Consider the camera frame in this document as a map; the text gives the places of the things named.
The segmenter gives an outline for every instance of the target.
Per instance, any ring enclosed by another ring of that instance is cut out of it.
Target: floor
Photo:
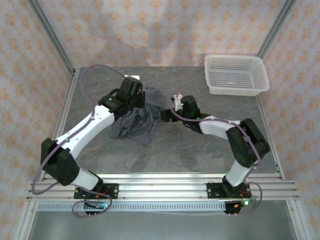
[[[266,137],[257,99],[250,96],[212,95],[206,84],[202,66],[116,67],[125,75],[140,75],[144,86],[159,88],[172,107],[173,93],[193,95],[202,113],[218,118],[243,120],[251,118]],[[92,69],[84,78],[91,99],[119,88],[122,78],[102,67]],[[65,132],[72,129],[91,109],[82,96],[79,82],[73,94]],[[95,173],[154,173],[154,172],[228,172],[234,157],[225,139],[202,135],[184,127],[181,122],[159,122],[153,141],[140,145],[126,137],[110,139],[108,128],[100,132],[79,154],[76,161]],[[275,172],[276,165],[269,152],[257,167],[257,172]]]
[[[191,214],[110,211],[79,219],[71,212],[37,212],[29,240],[297,239],[285,201],[263,201],[255,211],[237,217]]]

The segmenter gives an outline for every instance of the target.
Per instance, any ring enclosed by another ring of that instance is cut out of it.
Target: patterned wallpaper
[[[285,0],[39,0],[74,68],[256,55]]]
[[[296,180],[320,236],[320,1],[297,1],[266,56],[261,95],[285,177]]]
[[[0,239],[11,240],[70,80],[26,0],[0,3]]]

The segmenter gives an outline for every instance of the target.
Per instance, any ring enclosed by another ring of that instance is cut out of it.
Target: metal bracket
[[[208,182],[206,184],[206,192],[208,199],[250,199],[252,197],[249,184],[242,184],[237,192],[235,192],[232,196],[228,196],[222,188],[222,183]]]
[[[119,184],[118,183],[103,183],[103,192],[108,195],[111,199],[118,199],[119,192]],[[97,195],[93,197],[93,195],[87,191],[84,191],[78,187],[74,190],[74,199],[106,199],[105,196]]]

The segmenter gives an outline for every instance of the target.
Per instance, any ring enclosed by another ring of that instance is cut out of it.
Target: gray marble surface
[[[255,121],[264,136],[266,130],[255,97],[212,95],[206,84],[205,69],[199,66],[116,67],[125,75],[140,75],[144,86],[161,89],[171,107],[173,93],[193,95],[202,113],[218,118]],[[119,88],[122,78],[102,67],[91,69],[84,77],[85,88],[97,103],[111,90]],[[90,113],[82,96],[79,81],[68,112],[65,132],[72,129]],[[225,139],[203,135],[184,127],[181,122],[159,122],[153,141],[140,145],[127,137],[110,139],[109,129],[100,132],[79,154],[78,165],[95,173],[140,172],[228,172],[234,157]],[[257,167],[257,172],[275,172],[276,166],[269,152]]]

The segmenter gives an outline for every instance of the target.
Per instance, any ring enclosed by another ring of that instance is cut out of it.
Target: laundry basket
[[[256,56],[207,55],[204,70],[211,94],[255,96],[270,88],[264,62]]]

